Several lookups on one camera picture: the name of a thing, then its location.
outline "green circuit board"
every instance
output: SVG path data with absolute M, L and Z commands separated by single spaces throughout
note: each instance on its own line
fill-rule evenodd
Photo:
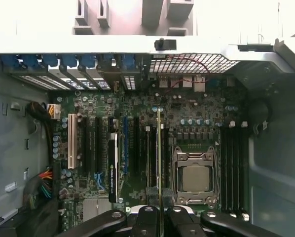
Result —
M 218 155 L 216 182 L 221 184 L 220 126 L 245 119 L 246 91 L 241 86 L 228 87 L 223 83 L 194 92 L 193 88 L 151 88 L 144 93 L 125 91 L 70 91 L 50 94 L 54 104 L 61 105 L 61 119 L 54 122 L 54 135 L 59 137 L 55 162 L 61 163 L 62 177 L 59 199 L 63 210 L 62 230 L 65 231 L 90 218 L 90 207 L 96 215 L 116 208 L 129 212 L 130 207 L 147 204 L 147 157 L 153 153 L 148 145 L 147 133 L 156 128 L 155 108 L 161 108 L 161 123 L 167 135 L 163 160 L 163 187 L 172 188 L 173 149 L 184 152 L 207 152 L 214 147 Z M 78 167 L 67 169 L 68 114 L 78 115 Z M 111 119 L 114 119 L 111 130 Z M 110 133 L 119 134 L 118 199 L 108 201 L 108 141 Z M 93 151 L 101 149 L 98 157 Z M 209 209 L 207 205 L 190 205 L 196 214 Z M 214 209 L 220 210 L 220 202 Z

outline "cpu socket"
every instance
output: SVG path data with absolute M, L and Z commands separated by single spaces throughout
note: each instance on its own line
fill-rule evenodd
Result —
M 172 171 L 177 204 L 206 204 L 214 208 L 219 192 L 213 149 L 210 147 L 205 153 L 185 153 L 175 147 Z

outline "capacitor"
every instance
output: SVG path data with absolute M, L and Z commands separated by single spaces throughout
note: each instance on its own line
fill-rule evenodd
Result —
M 202 119 L 202 118 L 197 119 L 196 123 L 197 123 L 197 125 L 202 125 L 202 123 L 203 123 L 203 119 Z
M 210 124 L 211 124 L 210 119 L 206 119 L 206 120 L 205 120 L 205 124 L 206 124 L 206 125 L 210 125 Z
M 217 127 L 222 127 L 222 126 L 223 126 L 223 123 L 221 123 L 221 122 L 216 122 L 216 126 L 217 126 Z
M 66 176 L 69 178 L 69 177 L 71 177 L 72 176 L 72 172 L 70 172 L 69 170 L 67 171 L 67 173 L 66 173 Z
M 60 136 L 54 136 L 54 137 L 52 138 L 52 140 L 53 140 L 54 142 L 57 142 L 57 141 L 60 140 Z
M 233 110 L 233 106 L 228 105 L 228 106 L 225 107 L 225 110 L 227 110 L 227 111 L 232 111 L 232 110 Z
M 53 157 L 54 159 L 57 159 L 57 158 L 59 157 L 59 154 L 58 154 L 58 153 L 53 153 L 52 157 Z
M 63 123 L 66 123 L 66 122 L 68 122 L 68 121 L 69 121 L 68 118 L 62 118 L 62 122 L 63 122 Z

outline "red wire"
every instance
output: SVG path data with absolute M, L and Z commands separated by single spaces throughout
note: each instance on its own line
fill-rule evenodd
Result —
M 180 59 L 180 60 L 187 60 L 187 61 L 191 61 L 191 62 L 195 62 L 199 65 L 201 65 L 202 67 L 204 67 L 204 69 L 206 69 L 206 71 L 208 72 L 208 77 L 210 78 L 210 71 L 209 69 L 206 67 L 206 65 L 204 65 L 202 62 L 200 61 L 197 61 L 197 60 L 194 60 L 194 59 L 191 59 L 191 58 L 181 58 L 181 57 L 172 57 L 170 55 L 168 55 L 167 57 L 171 58 L 171 59 Z M 187 81 L 187 82 L 190 82 L 190 83 L 193 83 L 193 84 L 196 84 L 196 83 L 206 83 L 208 80 L 205 80 L 205 81 L 191 81 L 191 80 L 186 80 L 186 79 L 180 79 L 178 80 L 177 82 L 174 83 L 174 85 L 172 85 L 168 91 L 165 92 L 165 94 L 167 94 L 168 92 L 171 91 L 172 88 L 174 88 L 179 82 L 181 81 Z

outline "white pci slot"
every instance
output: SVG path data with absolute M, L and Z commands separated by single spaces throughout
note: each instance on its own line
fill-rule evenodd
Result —
M 77 167 L 77 115 L 69 114 L 68 120 L 68 169 Z

